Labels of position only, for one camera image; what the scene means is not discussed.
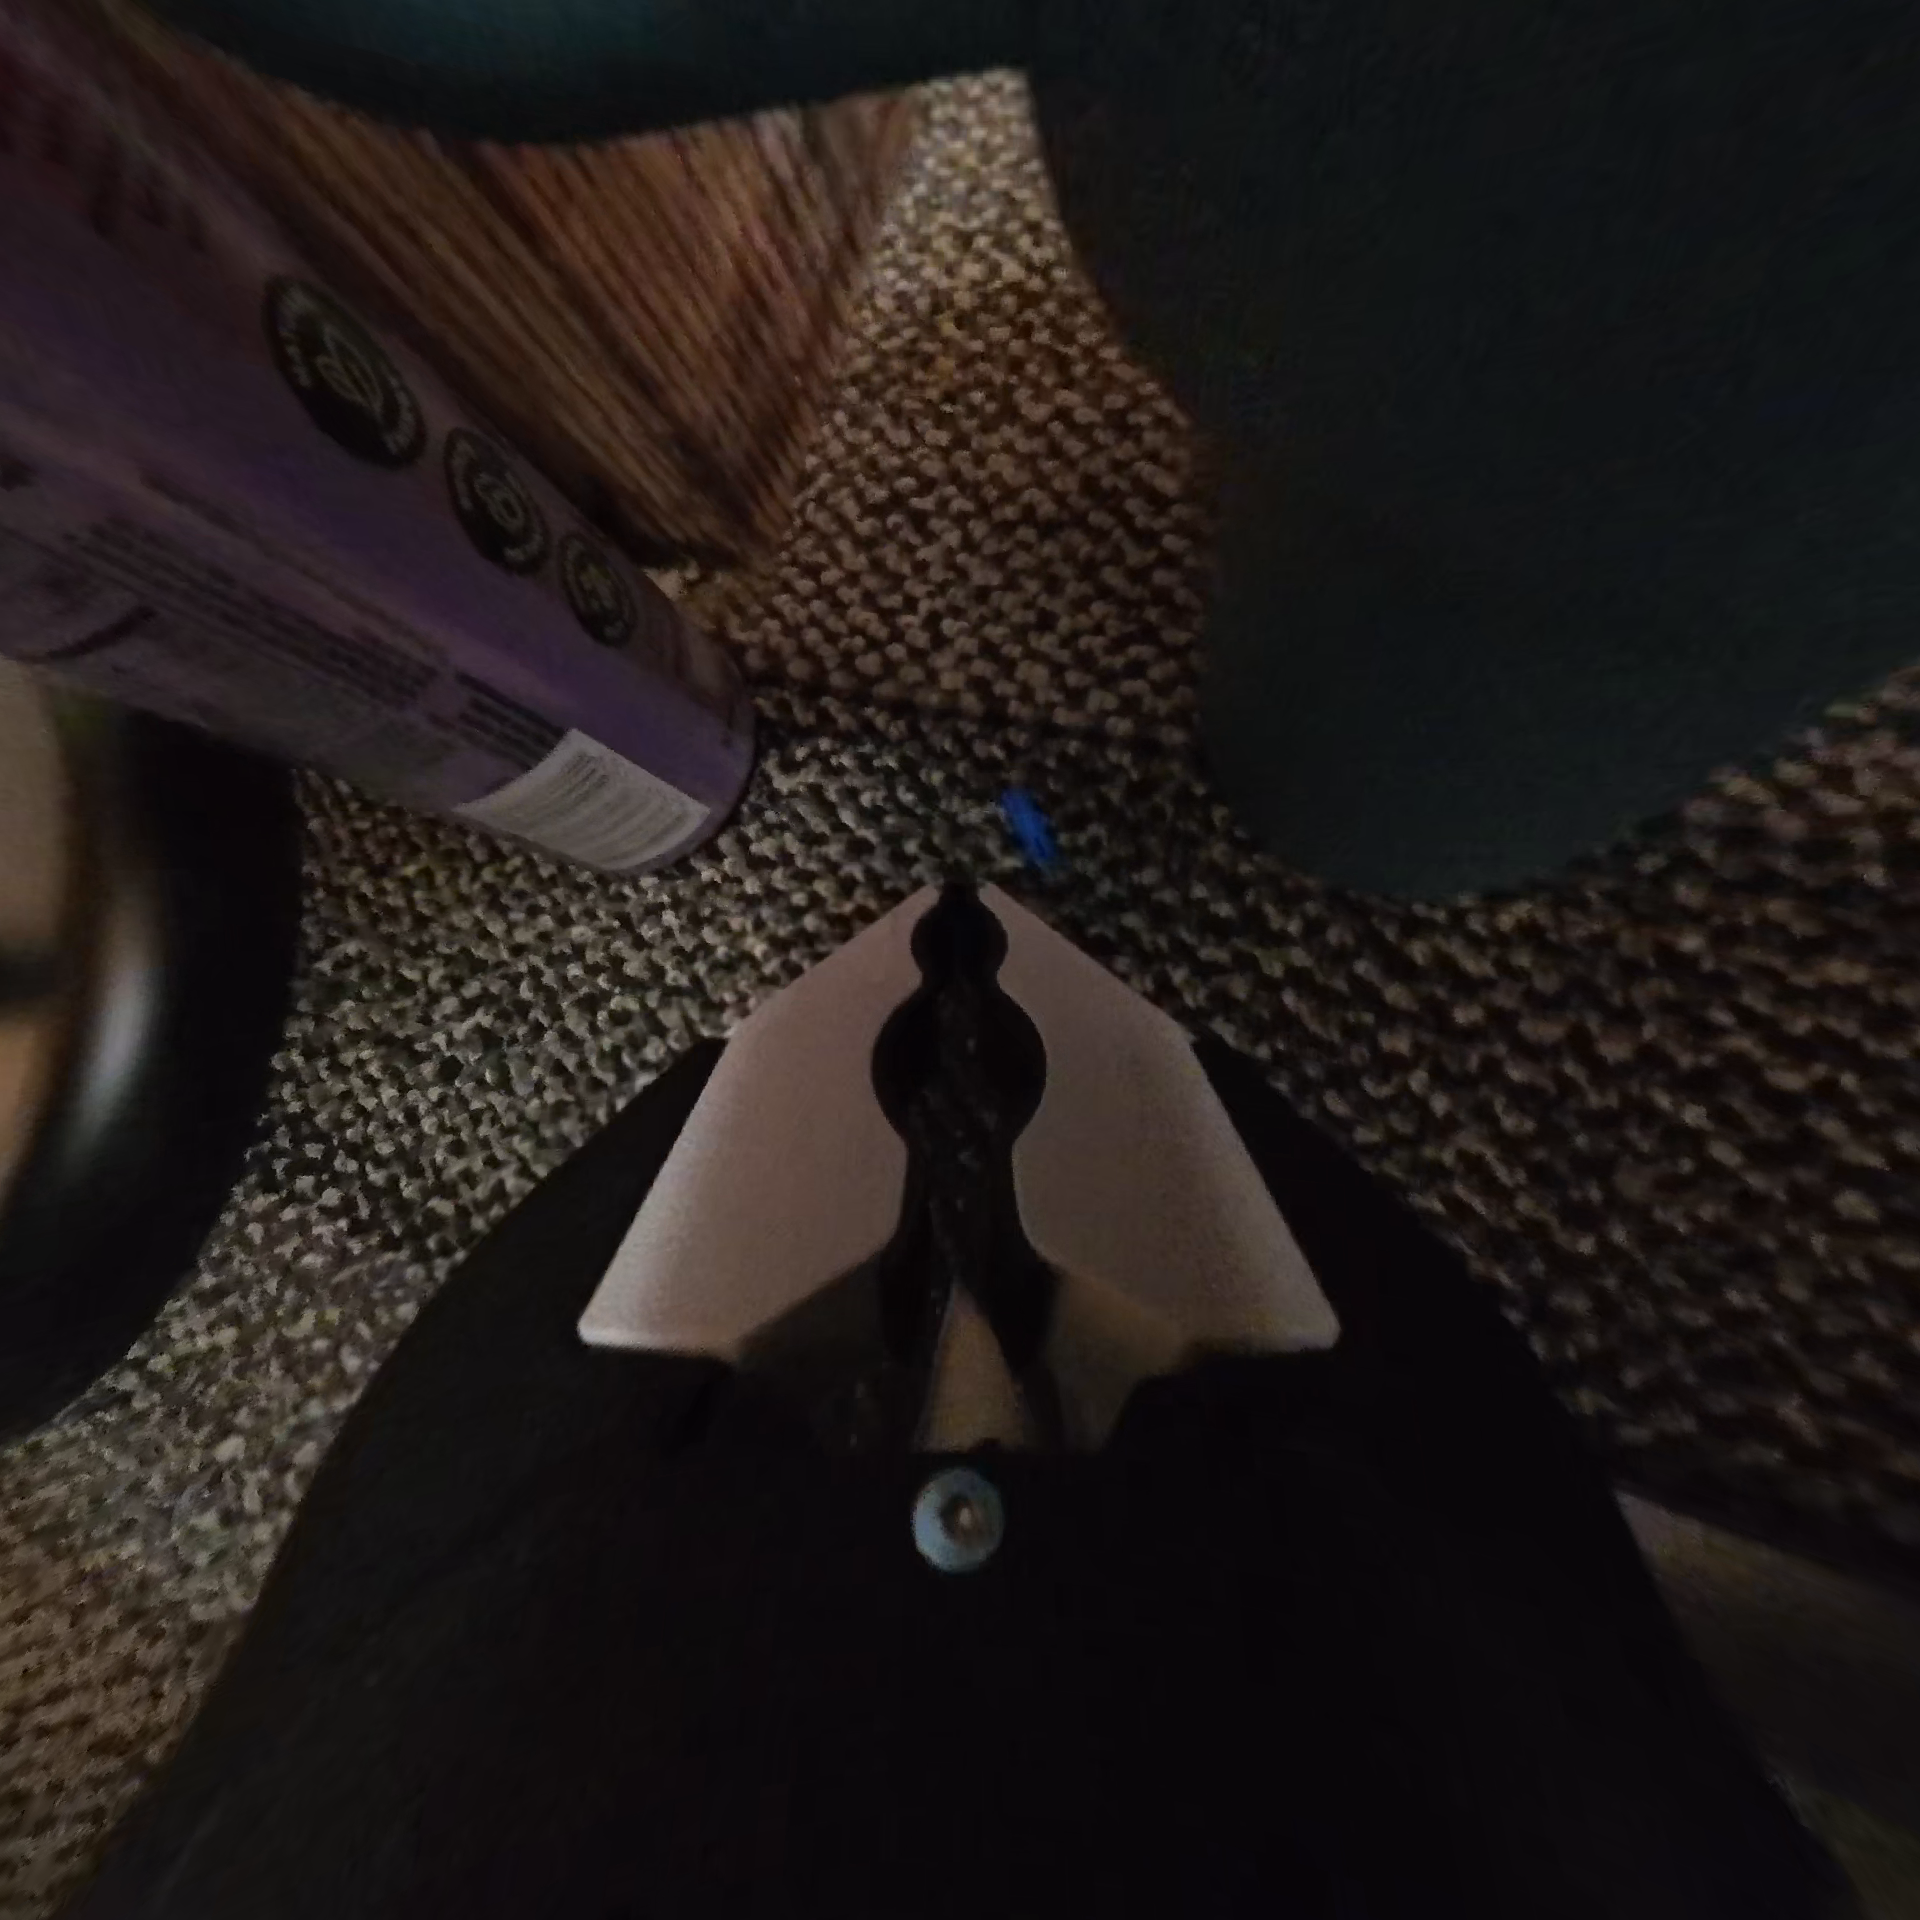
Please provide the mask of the black office chair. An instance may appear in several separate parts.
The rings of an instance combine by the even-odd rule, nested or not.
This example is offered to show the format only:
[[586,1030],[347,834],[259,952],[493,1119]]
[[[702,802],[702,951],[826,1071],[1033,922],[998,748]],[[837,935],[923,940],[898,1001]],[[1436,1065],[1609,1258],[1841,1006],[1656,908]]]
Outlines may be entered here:
[[56,914],[5,935],[29,1040],[5,1146],[3,1433],[128,1354],[238,1186],[292,1012],[292,775],[189,726],[50,701]]

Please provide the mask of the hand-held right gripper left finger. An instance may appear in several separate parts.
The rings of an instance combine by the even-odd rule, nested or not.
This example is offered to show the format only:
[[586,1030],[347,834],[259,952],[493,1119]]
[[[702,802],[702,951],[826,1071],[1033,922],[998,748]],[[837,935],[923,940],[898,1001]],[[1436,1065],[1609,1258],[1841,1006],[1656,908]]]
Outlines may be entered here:
[[873,1054],[937,900],[918,888],[736,1023],[582,1310],[587,1346],[746,1352],[893,1237],[907,1154]]

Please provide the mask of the dark bulky object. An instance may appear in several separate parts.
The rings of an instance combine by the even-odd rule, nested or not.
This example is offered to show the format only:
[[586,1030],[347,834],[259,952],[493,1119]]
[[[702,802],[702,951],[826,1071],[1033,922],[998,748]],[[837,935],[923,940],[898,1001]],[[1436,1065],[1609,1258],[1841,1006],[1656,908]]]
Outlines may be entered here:
[[1916,5],[1037,5],[1032,89],[1296,873],[1542,880],[1916,665]]

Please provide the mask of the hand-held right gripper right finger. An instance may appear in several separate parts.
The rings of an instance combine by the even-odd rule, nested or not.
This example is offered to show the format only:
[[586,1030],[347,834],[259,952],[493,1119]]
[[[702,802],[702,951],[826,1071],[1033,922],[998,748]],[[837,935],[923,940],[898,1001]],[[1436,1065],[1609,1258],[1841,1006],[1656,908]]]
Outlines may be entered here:
[[1045,1054],[1012,1142],[1024,1234],[1180,1350],[1318,1352],[1338,1314],[1198,1060],[1158,1006],[998,887],[997,982]]

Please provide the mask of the wooden cabinet post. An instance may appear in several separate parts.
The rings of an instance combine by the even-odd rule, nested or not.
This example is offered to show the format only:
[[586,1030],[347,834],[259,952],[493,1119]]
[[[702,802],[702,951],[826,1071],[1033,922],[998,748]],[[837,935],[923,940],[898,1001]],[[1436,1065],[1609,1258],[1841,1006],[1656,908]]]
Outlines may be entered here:
[[437,140],[74,5],[136,96],[641,559],[772,548],[913,90],[582,149]]

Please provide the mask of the purple spray can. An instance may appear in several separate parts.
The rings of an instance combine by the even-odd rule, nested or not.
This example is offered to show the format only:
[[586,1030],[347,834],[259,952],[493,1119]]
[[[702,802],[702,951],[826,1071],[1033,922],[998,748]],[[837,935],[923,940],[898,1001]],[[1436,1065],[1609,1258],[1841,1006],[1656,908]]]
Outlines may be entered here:
[[602,873],[704,842],[730,656],[93,50],[5,5],[5,656]]

